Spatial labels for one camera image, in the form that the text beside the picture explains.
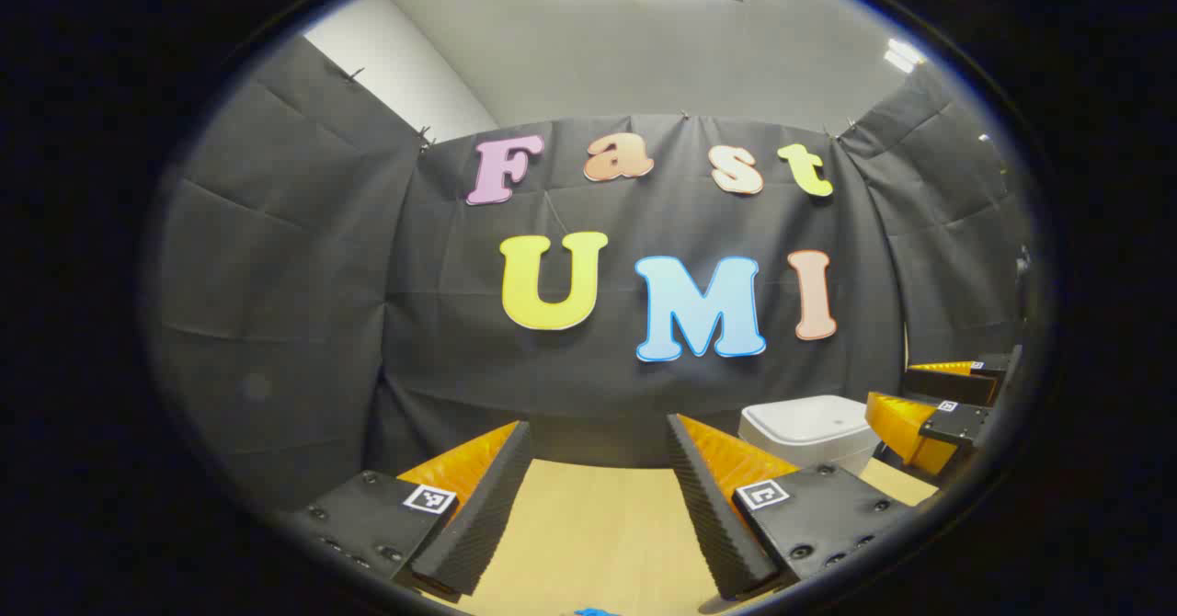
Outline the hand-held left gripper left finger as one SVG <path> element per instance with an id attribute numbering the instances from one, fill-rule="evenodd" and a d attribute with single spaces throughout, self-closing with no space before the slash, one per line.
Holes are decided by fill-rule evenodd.
<path id="1" fill-rule="evenodd" d="M 275 521 L 304 552 L 373 592 L 463 598 L 496 557 L 532 461 L 530 425 L 512 422 L 398 476 L 355 473 Z"/>

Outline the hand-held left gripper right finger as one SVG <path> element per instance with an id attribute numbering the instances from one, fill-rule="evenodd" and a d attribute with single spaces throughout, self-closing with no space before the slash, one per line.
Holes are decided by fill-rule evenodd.
<path id="1" fill-rule="evenodd" d="M 669 465 L 723 600 L 827 571 L 915 517 L 915 508 L 831 462 L 799 468 L 681 413 Z"/>

